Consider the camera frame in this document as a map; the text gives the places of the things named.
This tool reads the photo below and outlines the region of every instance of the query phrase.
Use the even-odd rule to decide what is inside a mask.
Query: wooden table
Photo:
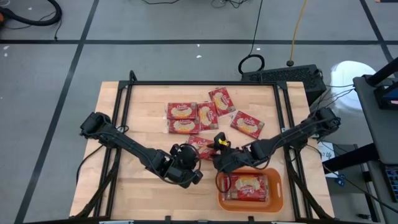
[[[117,86],[117,82],[102,83],[96,111],[112,115]],[[208,92],[216,87],[220,86],[133,86],[129,116],[127,117],[127,125],[130,129],[126,134],[146,147],[169,151],[173,144],[184,143],[188,136],[167,133],[165,118],[167,102],[209,101]],[[309,114],[304,88],[302,83],[297,82],[288,83],[288,88],[294,121],[295,124],[299,124]],[[260,138],[267,139],[280,133],[274,92],[271,86],[227,86],[227,89],[237,110],[265,122]],[[280,98],[284,108],[282,91],[280,91]],[[121,120],[122,110],[123,106],[121,106],[118,121]],[[219,130],[201,133],[199,137],[213,139],[215,134],[224,131],[233,146],[242,146],[253,140],[253,138],[230,128],[229,119],[229,116],[219,118]],[[285,125],[289,126],[285,109],[284,121]],[[309,145],[317,147],[314,140],[309,140]],[[98,146],[97,141],[89,140],[85,156]],[[102,149],[96,153],[81,168],[70,215],[77,214],[98,188],[104,152],[105,150]],[[325,211],[334,216],[318,152],[306,147],[302,150],[301,155],[309,191]],[[127,151],[122,151],[111,218],[164,220],[166,215],[171,215],[173,220],[244,221],[252,215],[257,221],[292,221],[294,220],[293,206],[282,149],[276,150],[269,167],[276,169],[282,177],[284,207],[278,213],[233,213],[223,210],[218,205],[215,186],[216,170],[211,162],[203,161],[201,170],[203,178],[198,185],[191,185],[188,189],[183,189],[162,182],[154,174],[146,171],[136,157]],[[298,188],[297,192],[301,216],[304,217],[302,194]],[[108,193],[106,192],[104,193],[104,203],[107,201],[107,197]],[[104,210],[105,206],[102,206],[101,214],[104,214]]]

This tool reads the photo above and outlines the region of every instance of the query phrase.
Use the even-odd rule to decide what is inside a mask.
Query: cracker package
[[[199,138],[196,136],[189,136],[187,143],[191,144],[192,146],[195,146],[195,148],[198,149],[200,154],[200,159],[209,160],[209,161],[213,160],[211,155],[216,154],[216,151],[206,146],[211,143],[214,143],[214,141],[207,140],[204,138]]]
[[[231,127],[258,139],[264,123],[242,111],[238,111],[232,120]]]
[[[200,131],[218,129],[217,111],[214,102],[199,103],[198,117]]]
[[[196,119],[196,103],[168,103],[167,119]]]
[[[224,200],[244,200],[254,202],[268,201],[268,179],[264,174],[235,174],[223,176],[222,189],[229,190]]]
[[[169,120],[169,133],[199,134],[199,131],[200,125],[197,119]]]
[[[210,91],[209,95],[216,105],[218,116],[222,116],[236,110],[225,87]]]

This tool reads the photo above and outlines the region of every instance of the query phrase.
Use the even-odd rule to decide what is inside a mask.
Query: yellow cable
[[[292,40],[292,50],[290,51],[290,60],[293,59],[293,55],[294,55],[294,42],[295,42],[295,40],[296,40],[296,32],[297,32],[297,28],[299,27],[301,18],[303,17],[303,13],[304,13],[304,9],[305,9],[305,6],[306,6],[306,5],[307,5],[307,0],[304,0],[304,4],[303,4],[303,7],[301,8],[300,15],[298,16],[298,20],[297,20],[297,23],[296,23],[296,27],[294,28],[293,40]]]

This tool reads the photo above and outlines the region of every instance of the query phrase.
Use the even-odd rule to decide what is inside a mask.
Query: orange basket
[[[269,199],[266,202],[250,202],[240,200],[223,200],[223,193],[218,192],[218,203],[229,212],[279,212],[284,206],[284,197],[282,193],[282,179],[279,173],[273,169],[255,170],[253,168],[240,168],[233,173],[240,174],[264,174],[268,179]],[[221,183],[224,174],[218,176],[218,182]]]

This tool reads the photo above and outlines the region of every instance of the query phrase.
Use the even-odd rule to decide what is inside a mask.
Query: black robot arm
[[[197,184],[203,177],[200,168],[193,170],[200,160],[197,150],[191,145],[175,144],[170,154],[160,149],[146,148],[118,131],[111,124],[109,116],[99,112],[91,113],[80,128],[80,135],[87,139],[97,139],[106,147],[127,150],[138,157],[147,170],[168,183],[187,188],[191,182]]]
[[[215,137],[213,148],[220,151],[219,155],[213,158],[214,167],[225,173],[243,167],[256,167],[269,161],[275,150],[284,145],[294,149],[302,149],[310,136],[314,134],[319,137],[335,132],[340,125],[340,118],[329,108],[322,108],[311,113],[307,119],[299,125],[278,134],[271,139],[261,139],[251,142],[240,148],[233,149],[230,143],[226,142],[224,133]]]

